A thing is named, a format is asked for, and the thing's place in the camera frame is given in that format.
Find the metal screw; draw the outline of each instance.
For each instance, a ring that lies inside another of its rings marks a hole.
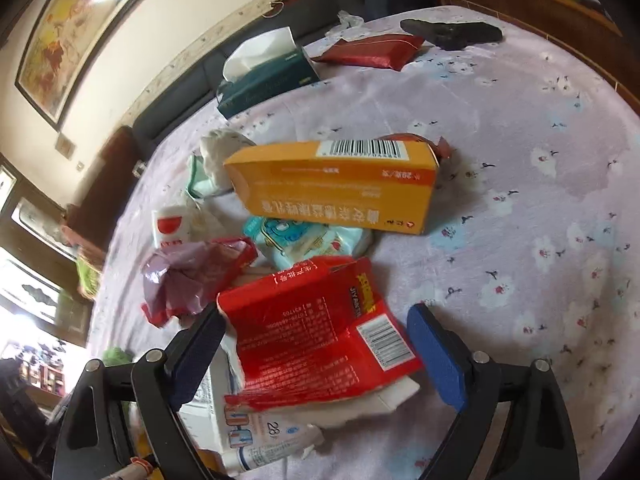
[[[100,368],[100,360],[98,359],[91,359],[84,367],[87,372],[95,372],[98,368]]]
[[[544,359],[536,359],[536,368],[541,372],[548,372],[551,367]]]
[[[157,348],[154,350],[150,350],[146,353],[145,357],[146,360],[150,363],[158,362],[160,359],[162,359],[162,350],[158,350]]]
[[[471,357],[479,365],[485,365],[491,360],[491,358],[489,357],[489,354],[487,352],[483,352],[482,350],[473,352]]]

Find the orange medicine box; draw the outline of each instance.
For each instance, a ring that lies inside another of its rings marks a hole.
[[[426,142],[326,140],[251,146],[225,168],[253,215],[420,234],[438,161]]]

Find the barcode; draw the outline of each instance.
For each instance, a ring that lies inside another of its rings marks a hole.
[[[359,158],[391,158],[409,160],[401,140],[324,140],[316,156],[348,156]]]
[[[359,325],[358,332],[385,372],[415,357],[386,314]]]

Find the red box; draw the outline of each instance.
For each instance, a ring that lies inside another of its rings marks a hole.
[[[316,256],[222,292],[256,410],[356,397],[421,368],[373,285],[367,258]]]

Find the plastic bag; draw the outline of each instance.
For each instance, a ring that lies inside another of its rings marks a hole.
[[[340,19],[340,25],[336,25],[331,30],[328,30],[325,34],[328,38],[339,38],[340,34],[347,30],[348,28],[359,27],[364,24],[364,18],[360,16],[353,16],[349,14],[346,10],[341,10],[338,12],[338,19]]]
[[[142,267],[146,319],[157,327],[171,316],[199,314],[258,257],[249,238],[170,245]]]

